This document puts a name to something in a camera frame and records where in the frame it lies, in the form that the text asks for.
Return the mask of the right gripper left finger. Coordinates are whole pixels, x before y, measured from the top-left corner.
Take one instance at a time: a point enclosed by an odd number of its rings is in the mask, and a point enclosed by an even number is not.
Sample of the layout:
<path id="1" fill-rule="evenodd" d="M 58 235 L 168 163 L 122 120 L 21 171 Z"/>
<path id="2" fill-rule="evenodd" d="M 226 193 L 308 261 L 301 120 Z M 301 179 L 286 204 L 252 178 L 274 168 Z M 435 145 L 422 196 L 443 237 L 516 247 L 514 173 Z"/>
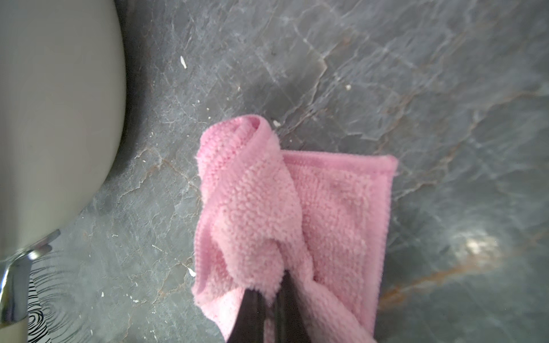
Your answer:
<path id="1" fill-rule="evenodd" d="M 227 343 L 263 343 L 266 304 L 262 294 L 246 289 Z"/>

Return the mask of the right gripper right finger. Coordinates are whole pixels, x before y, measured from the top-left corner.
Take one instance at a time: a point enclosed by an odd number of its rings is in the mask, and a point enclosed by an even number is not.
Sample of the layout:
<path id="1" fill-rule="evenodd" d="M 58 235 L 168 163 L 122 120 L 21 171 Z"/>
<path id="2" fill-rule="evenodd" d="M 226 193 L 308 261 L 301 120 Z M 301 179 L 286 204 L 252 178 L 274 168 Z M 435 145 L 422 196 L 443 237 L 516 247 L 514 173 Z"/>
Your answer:
<path id="1" fill-rule="evenodd" d="M 311 343 L 298 306 L 291 275 L 285 271 L 274 301 L 274 341 L 276 343 Z"/>

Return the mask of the pink cloth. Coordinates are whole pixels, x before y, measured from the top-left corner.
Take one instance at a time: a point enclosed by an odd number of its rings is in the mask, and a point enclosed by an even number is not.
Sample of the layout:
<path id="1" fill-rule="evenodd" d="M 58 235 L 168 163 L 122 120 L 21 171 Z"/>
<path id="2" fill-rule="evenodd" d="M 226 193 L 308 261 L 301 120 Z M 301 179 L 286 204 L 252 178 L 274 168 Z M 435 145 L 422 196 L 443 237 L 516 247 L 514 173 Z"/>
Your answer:
<path id="1" fill-rule="evenodd" d="M 275 340 L 275 297 L 289 275 L 313 342 L 373 342 L 397 159 L 290 151 L 261 116 L 211 126 L 197 165 L 196 305 L 228 339 L 247 290 Z"/>

